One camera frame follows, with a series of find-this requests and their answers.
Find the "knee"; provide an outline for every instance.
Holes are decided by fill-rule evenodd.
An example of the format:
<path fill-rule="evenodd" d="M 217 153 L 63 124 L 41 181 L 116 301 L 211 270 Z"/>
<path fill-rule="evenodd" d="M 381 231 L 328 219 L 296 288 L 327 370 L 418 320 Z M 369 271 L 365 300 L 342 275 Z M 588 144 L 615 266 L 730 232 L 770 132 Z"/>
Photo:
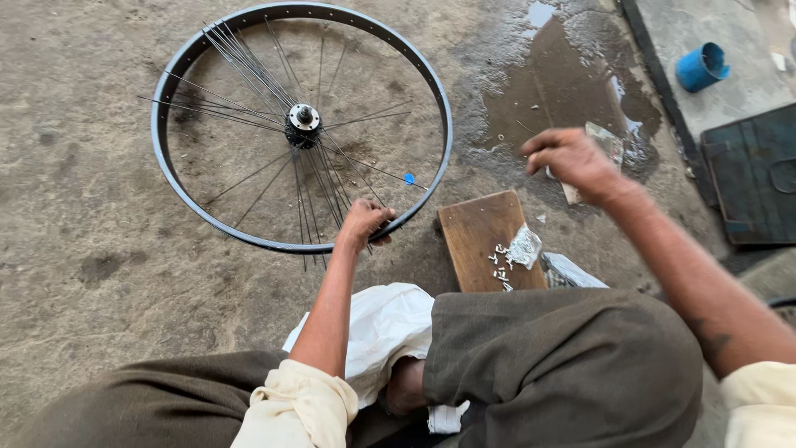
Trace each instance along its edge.
<path fill-rule="evenodd" d="M 92 446 L 112 433 L 106 389 L 100 383 L 78 387 L 48 403 L 17 434 L 12 446 Z"/>
<path fill-rule="evenodd" d="M 696 418 L 702 391 L 697 338 L 657 299 L 629 293 L 612 300 L 606 308 L 618 354 L 612 370 L 626 384 L 627 398 L 650 409 L 678 407 Z"/>

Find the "foot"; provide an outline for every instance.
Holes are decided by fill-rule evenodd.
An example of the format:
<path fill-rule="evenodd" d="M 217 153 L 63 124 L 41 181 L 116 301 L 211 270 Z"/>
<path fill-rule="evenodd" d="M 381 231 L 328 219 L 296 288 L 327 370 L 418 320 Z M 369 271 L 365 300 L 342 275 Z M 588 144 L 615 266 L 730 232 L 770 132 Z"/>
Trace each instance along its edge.
<path fill-rule="evenodd" d="M 409 415 L 415 409 L 428 406 L 423 397 L 423 368 L 426 360 L 404 356 L 392 366 L 387 383 L 387 407 L 394 415 Z"/>

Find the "white shirt sleeve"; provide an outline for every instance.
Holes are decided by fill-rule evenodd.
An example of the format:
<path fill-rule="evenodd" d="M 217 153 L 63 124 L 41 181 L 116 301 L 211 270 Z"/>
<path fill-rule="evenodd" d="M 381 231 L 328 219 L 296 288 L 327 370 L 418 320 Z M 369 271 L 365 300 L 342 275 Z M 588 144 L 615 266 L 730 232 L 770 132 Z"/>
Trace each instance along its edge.
<path fill-rule="evenodd" d="M 232 448 L 345 448 L 358 410 L 357 393 L 344 380 L 293 360 L 268 372 L 249 406 Z"/>
<path fill-rule="evenodd" d="M 721 382 L 730 408 L 726 448 L 796 446 L 796 365 L 749 364 Z"/>

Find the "wrist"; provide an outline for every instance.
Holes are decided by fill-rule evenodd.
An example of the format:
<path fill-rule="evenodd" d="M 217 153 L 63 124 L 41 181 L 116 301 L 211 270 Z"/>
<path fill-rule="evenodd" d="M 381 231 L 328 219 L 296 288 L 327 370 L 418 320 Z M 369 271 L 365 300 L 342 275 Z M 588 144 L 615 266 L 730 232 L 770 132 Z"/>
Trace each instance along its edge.
<path fill-rule="evenodd" d="M 348 232 L 343 231 L 334 240 L 334 252 L 358 256 L 362 250 L 360 238 L 356 238 Z"/>
<path fill-rule="evenodd" d="M 612 179 L 606 179 L 601 184 L 603 187 L 595 192 L 592 197 L 594 198 L 593 203 L 602 208 L 610 208 L 621 204 L 643 192 L 641 185 L 620 174 L 617 174 Z"/>
<path fill-rule="evenodd" d="M 620 176 L 611 188 L 600 196 L 597 205 L 611 213 L 628 206 L 638 208 L 645 198 L 648 196 L 640 183 Z"/>

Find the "blue plastic cup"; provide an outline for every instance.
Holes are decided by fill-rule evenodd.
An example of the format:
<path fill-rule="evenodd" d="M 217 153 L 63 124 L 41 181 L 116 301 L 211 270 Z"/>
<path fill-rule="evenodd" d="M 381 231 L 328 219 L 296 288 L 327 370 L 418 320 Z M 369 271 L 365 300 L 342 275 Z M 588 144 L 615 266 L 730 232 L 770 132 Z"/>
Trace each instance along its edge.
<path fill-rule="evenodd" d="M 713 42 L 686 54 L 677 62 L 677 80 L 685 90 L 696 93 L 730 76 L 724 65 L 724 50 Z"/>

